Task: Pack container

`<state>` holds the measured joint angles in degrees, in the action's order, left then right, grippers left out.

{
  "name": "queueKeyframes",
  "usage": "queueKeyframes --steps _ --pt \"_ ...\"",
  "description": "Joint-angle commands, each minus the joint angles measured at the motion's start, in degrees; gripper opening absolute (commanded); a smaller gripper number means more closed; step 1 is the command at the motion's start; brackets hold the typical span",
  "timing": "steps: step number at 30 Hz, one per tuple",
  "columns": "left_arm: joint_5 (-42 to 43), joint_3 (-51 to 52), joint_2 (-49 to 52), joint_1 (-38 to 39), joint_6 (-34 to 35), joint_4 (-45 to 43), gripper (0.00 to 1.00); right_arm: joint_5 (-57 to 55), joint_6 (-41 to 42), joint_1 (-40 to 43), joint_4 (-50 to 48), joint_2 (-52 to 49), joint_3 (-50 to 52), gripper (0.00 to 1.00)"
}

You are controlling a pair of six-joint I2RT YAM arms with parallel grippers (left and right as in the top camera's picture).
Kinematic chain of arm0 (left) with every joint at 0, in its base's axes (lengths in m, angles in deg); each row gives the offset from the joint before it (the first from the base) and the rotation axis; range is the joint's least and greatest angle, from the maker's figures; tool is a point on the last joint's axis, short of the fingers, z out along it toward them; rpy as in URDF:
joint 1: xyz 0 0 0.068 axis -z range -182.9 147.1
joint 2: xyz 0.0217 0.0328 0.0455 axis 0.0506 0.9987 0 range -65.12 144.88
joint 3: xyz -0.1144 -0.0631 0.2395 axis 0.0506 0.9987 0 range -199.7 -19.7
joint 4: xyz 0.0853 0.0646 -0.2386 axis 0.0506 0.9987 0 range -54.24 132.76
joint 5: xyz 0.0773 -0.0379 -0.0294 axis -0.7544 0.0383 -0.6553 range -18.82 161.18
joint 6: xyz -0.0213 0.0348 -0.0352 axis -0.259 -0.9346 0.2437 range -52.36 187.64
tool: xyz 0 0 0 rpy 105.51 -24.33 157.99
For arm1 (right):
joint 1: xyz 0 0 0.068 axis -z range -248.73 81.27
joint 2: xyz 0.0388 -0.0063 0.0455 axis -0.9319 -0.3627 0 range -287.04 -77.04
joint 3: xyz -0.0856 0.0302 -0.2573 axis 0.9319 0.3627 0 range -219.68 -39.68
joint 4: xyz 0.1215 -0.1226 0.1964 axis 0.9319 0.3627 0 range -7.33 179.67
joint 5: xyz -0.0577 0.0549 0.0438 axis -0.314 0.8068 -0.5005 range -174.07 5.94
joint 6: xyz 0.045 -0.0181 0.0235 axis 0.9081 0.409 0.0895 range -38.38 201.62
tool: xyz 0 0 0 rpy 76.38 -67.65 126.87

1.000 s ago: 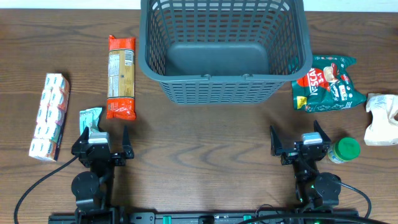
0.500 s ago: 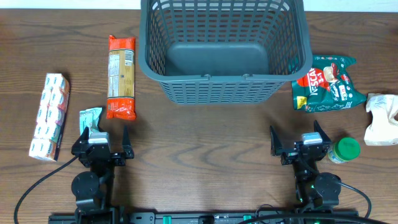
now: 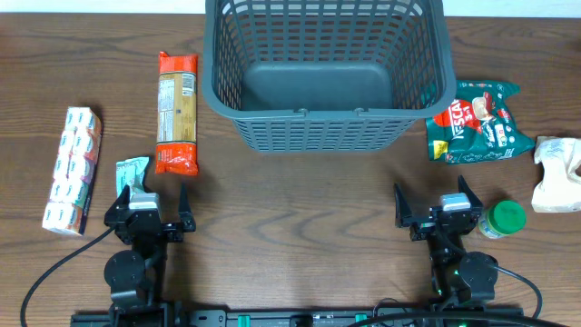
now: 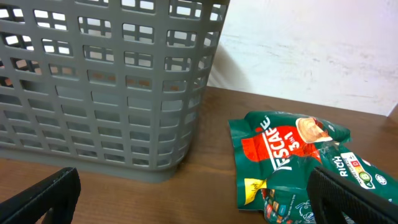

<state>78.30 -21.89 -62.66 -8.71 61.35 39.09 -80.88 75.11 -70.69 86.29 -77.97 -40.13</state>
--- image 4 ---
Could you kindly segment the green Nescafe coffee bag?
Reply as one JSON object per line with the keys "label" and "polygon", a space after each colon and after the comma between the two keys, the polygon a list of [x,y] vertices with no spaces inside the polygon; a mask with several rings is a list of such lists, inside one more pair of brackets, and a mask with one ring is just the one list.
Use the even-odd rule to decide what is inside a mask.
{"label": "green Nescafe coffee bag", "polygon": [[397,181],[351,152],[349,129],[283,111],[252,111],[229,121],[237,207],[262,211],[268,223],[315,223],[308,179],[322,167],[397,204]]}

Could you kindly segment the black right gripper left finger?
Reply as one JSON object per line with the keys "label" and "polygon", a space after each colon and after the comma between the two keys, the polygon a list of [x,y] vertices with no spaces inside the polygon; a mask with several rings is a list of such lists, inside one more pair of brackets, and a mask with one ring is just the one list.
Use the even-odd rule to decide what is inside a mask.
{"label": "black right gripper left finger", "polygon": [[71,223],[81,192],[74,167],[65,167],[1,203],[1,223]]}

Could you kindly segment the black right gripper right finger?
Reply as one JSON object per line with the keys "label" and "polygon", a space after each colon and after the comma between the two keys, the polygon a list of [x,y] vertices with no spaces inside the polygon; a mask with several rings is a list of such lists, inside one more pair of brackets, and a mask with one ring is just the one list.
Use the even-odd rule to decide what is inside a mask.
{"label": "black right gripper right finger", "polygon": [[397,205],[346,180],[315,167],[307,184],[307,193],[317,224],[355,223],[397,224]]}

